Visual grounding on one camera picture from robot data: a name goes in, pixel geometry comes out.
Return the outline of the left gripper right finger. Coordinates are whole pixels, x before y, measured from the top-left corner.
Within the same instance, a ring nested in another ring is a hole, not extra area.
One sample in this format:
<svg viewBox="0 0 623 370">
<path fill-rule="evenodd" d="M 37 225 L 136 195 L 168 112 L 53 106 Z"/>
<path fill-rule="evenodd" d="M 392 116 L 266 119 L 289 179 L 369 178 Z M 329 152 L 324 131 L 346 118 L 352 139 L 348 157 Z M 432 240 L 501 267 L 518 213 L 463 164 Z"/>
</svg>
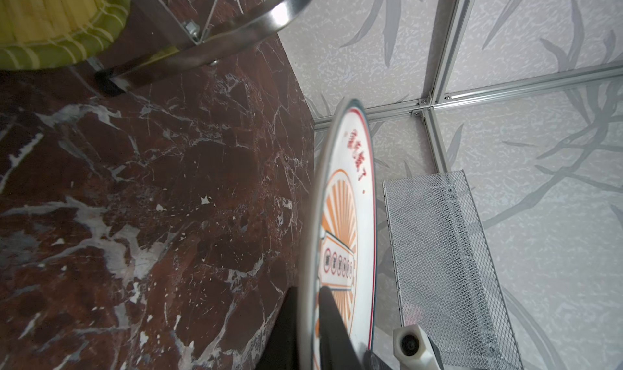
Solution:
<svg viewBox="0 0 623 370">
<path fill-rule="evenodd" d="M 362 369 L 328 287 L 319 291 L 319 328 L 322 369 Z"/>
</svg>

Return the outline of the orange sunburst plate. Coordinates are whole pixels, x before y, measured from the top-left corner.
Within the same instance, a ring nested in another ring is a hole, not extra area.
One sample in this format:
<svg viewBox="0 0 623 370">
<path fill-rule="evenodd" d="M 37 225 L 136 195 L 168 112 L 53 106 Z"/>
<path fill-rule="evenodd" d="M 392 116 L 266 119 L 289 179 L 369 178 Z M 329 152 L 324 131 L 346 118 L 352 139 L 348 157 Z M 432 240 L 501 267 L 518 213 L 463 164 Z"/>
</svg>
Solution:
<svg viewBox="0 0 623 370">
<path fill-rule="evenodd" d="M 316 162 L 301 242 L 296 316 L 299 368 L 322 369 L 321 332 L 341 327 L 362 365 L 373 346 L 376 306 L 376 181 L 363 104 L 335 112 Z"/>
</svg>

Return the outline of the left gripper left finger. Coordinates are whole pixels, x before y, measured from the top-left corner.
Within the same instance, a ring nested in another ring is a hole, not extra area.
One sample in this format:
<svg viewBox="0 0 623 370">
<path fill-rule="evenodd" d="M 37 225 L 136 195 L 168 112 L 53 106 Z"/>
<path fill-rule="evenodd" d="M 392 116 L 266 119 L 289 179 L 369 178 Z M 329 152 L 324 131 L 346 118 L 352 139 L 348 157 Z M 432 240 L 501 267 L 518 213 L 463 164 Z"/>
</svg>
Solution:
<svg viewBox="0 0 623 370">
<path fill-rule="evenodd" d="M 283 300 L 264 352 L 256 365 L 257 370 L 299 368 L 297 350 L 297 297 L 298 288 L 290 287 Z"/>
</svg>

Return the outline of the steel dish rack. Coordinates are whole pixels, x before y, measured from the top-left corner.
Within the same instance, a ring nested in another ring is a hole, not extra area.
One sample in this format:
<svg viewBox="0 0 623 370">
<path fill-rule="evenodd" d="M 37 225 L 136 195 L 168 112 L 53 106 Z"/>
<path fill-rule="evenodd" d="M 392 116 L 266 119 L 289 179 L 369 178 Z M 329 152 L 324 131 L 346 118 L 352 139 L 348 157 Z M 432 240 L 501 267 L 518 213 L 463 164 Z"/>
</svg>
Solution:
<svg viewBox="0 0 623 370">
<path fill-rule="evenodd" d="M 109 96 L 125 94 L 156 81 L 242 52 L 277 34 L 295 20 L 313 0 L 265 0 L 249 12 L 211 28 L 212 4 L 205 27 L 196 33 L 170 11 L 163 0 L 132 0 L 170 43 L 159 52 L 96 72 L 99 88 Z"/>
</svg>

